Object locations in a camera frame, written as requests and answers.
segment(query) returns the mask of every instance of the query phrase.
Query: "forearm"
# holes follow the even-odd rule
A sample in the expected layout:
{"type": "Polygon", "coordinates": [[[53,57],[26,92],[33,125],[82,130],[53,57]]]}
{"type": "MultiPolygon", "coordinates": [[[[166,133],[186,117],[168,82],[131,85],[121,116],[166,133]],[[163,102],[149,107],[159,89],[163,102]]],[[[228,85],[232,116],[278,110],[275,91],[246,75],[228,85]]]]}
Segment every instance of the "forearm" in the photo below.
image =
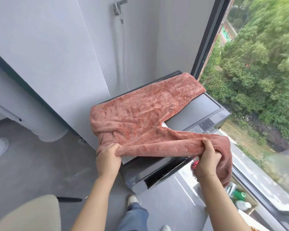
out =
{"type": "Polygon", "coordinates": [[[71,231],[104,231],[113,181],[99,177],[71,231]]]}
{"type": "Polygon", "coordinates": [[[216,176],[199,178],[214,231],[250,231],[216,176]]]}

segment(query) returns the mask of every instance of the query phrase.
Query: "blue jeans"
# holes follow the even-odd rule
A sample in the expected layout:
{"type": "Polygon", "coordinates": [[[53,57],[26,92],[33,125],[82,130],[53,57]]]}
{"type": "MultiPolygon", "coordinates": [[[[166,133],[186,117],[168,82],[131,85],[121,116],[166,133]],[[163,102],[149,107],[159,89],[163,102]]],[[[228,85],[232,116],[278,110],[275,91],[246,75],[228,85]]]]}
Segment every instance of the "blue jeans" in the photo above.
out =
{"type": "Polygon", "coordinates": [[[132,203],[119,224],[117,231],[148,231],[149,213],[139,203],[132,203]]]}

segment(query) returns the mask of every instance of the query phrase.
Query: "pink towel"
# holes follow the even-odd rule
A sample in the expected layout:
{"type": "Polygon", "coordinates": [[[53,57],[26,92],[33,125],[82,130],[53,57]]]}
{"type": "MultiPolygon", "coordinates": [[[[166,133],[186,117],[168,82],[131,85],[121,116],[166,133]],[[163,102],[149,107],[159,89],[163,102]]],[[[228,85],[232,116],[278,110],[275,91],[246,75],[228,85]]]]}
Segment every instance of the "pink towel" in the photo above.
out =
{"type": "Polygon", "coordinates": [[[227,137],[162,127],[163,121],[205,91],[193,76],[183,73],[93,106],[90,122],[99,139],[97,154],[109,144],[119,143],[123,148],[116,151],[117,156],[196,156],[204,152],[201,139],[206,137],[222,154],[217,176],[228,185],[232,155],[227,137]]]}

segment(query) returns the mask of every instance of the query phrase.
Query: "gray floor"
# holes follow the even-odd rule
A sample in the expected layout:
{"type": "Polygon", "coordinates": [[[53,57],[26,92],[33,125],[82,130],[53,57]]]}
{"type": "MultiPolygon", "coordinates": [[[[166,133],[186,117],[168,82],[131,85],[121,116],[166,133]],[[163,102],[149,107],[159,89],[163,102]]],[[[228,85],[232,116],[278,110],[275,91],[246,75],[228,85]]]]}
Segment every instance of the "gray floor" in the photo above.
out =
{"type": "MultiPolygon", "coordinates": [[[[0,121],[0,137],[9,140],[8,150],[0,156],[0,218],[44,194],[84,199],[90,193],[97,178],[96,153],[77,143],[77,135],[68,132],[58,141],[45,143],[5,119],[0,121]]],[[[118,176],[109,198],[107,231],[115,230],[124,216],[129,194],[118,176]]],[[[172,231],[200,231],[204,226],[204,208],[179,173],[137,197],[150,212],[150,231],[158,231],[163,224],[170,225],[172,231]]],[[[62,230],[71,228],[84,202],[60,203],[62,230]]]]}

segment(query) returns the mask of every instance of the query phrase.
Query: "white hose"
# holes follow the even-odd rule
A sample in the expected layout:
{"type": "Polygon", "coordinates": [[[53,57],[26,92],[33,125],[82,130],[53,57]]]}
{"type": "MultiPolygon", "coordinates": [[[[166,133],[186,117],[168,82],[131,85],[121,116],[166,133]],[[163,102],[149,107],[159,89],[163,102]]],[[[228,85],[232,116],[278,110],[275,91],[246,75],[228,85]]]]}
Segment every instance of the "white hose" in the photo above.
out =
{"type": "Polygon", "coordinates": [[[127,84],[127,79],[125,77],[125,32],[124,32],[124,24],[121,24],[122,26],[122,70],[123,70],[123,78],[125,80],[126,86],[128,91],[130,91],[129,86],[127,84]]]}

